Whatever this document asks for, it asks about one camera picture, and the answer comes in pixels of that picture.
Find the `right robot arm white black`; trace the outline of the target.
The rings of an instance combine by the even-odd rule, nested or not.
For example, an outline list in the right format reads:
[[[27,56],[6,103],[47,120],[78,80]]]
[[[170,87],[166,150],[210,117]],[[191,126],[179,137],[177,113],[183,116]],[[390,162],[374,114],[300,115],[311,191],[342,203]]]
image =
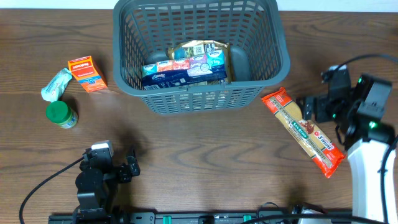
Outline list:
[[[397,135],[381,121],[392,83],[363,74],[356,86],[348,75],[333,75],[328,93],[298,98],[305,118],[336,123],[345,147],[353,185],[352,214],[383,223],[397,223],[394,161]]]

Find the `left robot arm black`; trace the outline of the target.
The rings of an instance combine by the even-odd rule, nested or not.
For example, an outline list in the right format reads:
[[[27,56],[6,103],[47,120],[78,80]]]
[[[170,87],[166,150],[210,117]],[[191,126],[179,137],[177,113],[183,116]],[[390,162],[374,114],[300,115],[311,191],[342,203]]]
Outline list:
[[[113,164],[113,150],[109,146],[90,148],[83,154],[81,173],[75,181],[79,206],[72,215],[72,223],[120,223],[131,221],[130,215],[114,204],[121,184],[130,183],[140,175],[136,153],[130,148],[126,163]]]

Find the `blue Kleenex tissue multipack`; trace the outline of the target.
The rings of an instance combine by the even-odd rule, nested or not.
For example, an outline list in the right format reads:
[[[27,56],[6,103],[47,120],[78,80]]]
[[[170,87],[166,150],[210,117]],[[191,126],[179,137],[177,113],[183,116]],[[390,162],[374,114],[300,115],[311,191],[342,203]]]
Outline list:
[[[142,86],[145,90],[171,88],[186,85],[211,85],[218,82],[199,82],[188,77],[187,69],[190,63],[187,59],[164,60],[142,67]]]

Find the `brown Nescafe Gold coffee bag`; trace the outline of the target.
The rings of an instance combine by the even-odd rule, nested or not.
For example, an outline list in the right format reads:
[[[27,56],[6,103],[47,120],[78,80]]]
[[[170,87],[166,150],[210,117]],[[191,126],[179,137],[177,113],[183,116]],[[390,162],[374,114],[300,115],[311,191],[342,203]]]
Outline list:
[[[172,60],[187,59],[187,75],[199,82],[231,83],[234,81],[229,43],[215,40],[191,40],[167,49]]]

